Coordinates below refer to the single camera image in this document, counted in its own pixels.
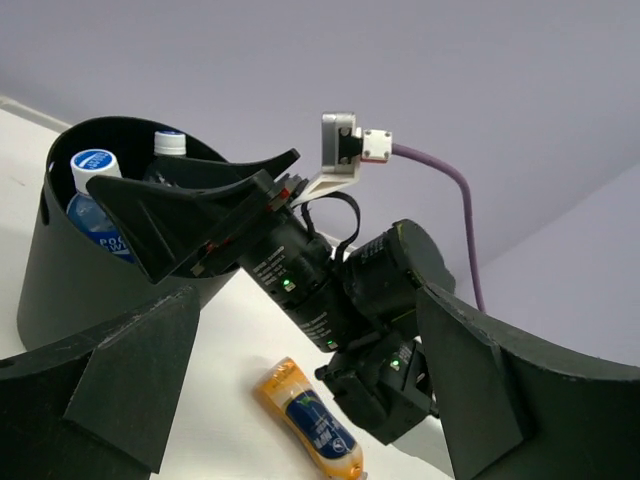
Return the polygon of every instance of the water bottle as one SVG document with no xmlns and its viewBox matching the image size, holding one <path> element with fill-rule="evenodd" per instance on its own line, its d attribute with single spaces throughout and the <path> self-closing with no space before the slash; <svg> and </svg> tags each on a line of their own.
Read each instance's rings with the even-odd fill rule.
<svg viewBox="0 0 640 480">
<path fill-rule="evenodd" d="M 106 213 L 91 198 L 87 182 L 95 175 L 122 177 L 116 156 L 98 148 L 83 150 L 71 159 L 76 195 L 69 202 L 69 220 L 87 237 L 127 262 L 134 262 L 129 248 Z"/>
<path fill-rule="evenodd" d="M 156 132 L 153 141 L 153 154 L 156 156 L 171 155 L 185 157 L 187 155 L 187 136 L 184 133 L 169 130 Z M 170 187 L 177 186 L 164 177 L 162 172 L 157 169 L 155 162 L 149 165 L 142 180 Z"/>
</svg>

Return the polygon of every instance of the dark blue label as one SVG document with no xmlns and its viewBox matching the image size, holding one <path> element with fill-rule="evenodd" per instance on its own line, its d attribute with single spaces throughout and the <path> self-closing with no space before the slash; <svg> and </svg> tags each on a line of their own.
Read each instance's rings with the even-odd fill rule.
<svg viewBox="0 0 640 480">
<path fill-rule="evenodd" d="M 113 162 L 113 155 L 104 150 L 87 150 L 73 157 L 76 167 L 83 170 L 100 170 Z"/>
<path fill-rule="evenodd" d="M 100 245 L 106 248 L 114 255 L 126 260 L 127 262 L 134 263 L 135 260 L 129 252 L 129 247 L 124 243 L 124 240 L 120 234 L 116 231 L 111 232 L 85 232 L 86 235 Z"/>
<path fill-rule="evenodd" d="M 324 458 L 335 460 L 344 457 L 356 445 L 353 437 L 313 391 L 298 395 L 287 406 L 286 413 Z"/>
</svg>

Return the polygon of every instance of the bottle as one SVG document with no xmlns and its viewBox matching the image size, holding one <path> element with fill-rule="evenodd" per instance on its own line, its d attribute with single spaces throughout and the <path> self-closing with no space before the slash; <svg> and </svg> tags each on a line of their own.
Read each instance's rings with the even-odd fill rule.
<svg viewBox="0 0 640 480">
<path fill-rule="evenodd" d="M 99 148 L 83 150 L 71 158 L 71 172 L 77 193 L 67 207 L 69 220 L 101 247 L 134 263 L 129 248 L 115 226 L 87 191 L 87 182 L 96 175 L 122 177 L 116 156 Z"/>
<path fill-rule="evenodd" d="M 185 157 L 187 155 L 187 136 L 181 132 L 165 130 L 156 132 L 153 141 L 154 155 L 171 155 L 176 157 Z M 151 163 L 147 168 L 142 180 L 145 182 L 159 183 L 170 187 L 175 187 L 174 183 L 169 182 L 162 172 L 158 171 L 155 162 Z"/>
<path fill-rule="evenodd" d="M 300 367 L 285 358 L 255 387 L 263 406 L 296 433 L 332 480 L 365 480 L 362 447 L 329 412 Z"/>
</svg>

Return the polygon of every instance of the black bin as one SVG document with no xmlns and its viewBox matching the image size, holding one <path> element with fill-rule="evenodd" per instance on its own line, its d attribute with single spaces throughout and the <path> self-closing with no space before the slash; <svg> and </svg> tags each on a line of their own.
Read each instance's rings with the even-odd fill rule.
<svg viewBox="0 0 640 480">
<path fill-rule="evenodd" d="M 18 306 L 18 331 L 27 350 L 187 284 L 198 290 L 202 308 L 236 272 L 234 266 L 222 275 L 196 279 L 187 271 L 152 285 L 136 265 L 96 245 L 67 218 L 67 205 L 75 195 L 70 167 L 74 154 L 90 148 L 109 150 L 118 159 L 123 177 L 140 179 L 153 160 L 157 130 L 176 129 L 139 118 L 101 117 L 70 128 L 51 147 Z M 187 151 L 192 158 L 225 161 L 188 135 Z"/>
</svg>

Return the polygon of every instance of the white bottle cap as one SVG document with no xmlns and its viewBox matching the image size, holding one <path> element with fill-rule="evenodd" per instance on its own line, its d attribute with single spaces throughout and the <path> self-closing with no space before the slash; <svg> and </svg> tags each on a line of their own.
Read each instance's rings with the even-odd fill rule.
<svg viewBox="0 0 640 480">
<path fill-rule="evenodd" d="M 76 153 L 71 158 L 71 172 L 76 190 L 89 195 L 87 182 L 96 175 L 122 177 L 116 156 L 108 150 L 92 148 Z"/>
<path fill-rule="evenodd" d="M 184 133 L 169 130 L 156 132 L 153 153 L 156 155 L 184 156 L 187 154 L 187 136 Z"/>
</svg>

